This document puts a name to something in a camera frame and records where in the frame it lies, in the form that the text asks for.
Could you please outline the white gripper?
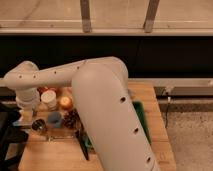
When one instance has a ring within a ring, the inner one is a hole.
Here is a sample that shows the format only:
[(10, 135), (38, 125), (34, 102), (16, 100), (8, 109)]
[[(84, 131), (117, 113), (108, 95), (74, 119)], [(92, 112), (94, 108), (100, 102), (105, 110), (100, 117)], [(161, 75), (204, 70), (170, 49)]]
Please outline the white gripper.
[[(40, 103), (40, 96), (37, 89), (16, 91), (16, 102), (21, 109), (35, 109)], [(22, 110), (21, 115), (24, 121), (31, 121), (32, 110)]]

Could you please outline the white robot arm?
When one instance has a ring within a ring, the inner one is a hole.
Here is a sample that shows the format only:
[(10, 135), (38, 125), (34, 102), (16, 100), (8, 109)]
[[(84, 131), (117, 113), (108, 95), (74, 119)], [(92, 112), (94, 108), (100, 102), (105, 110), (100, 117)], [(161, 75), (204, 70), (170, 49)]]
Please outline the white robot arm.
[(41, 86), (69, 86), (74, 105), (104, 171), (161, 171), (128, 93), (128, 70), (116, 57), (40, 70), (24, 61), (3, 77), (24, 106)]

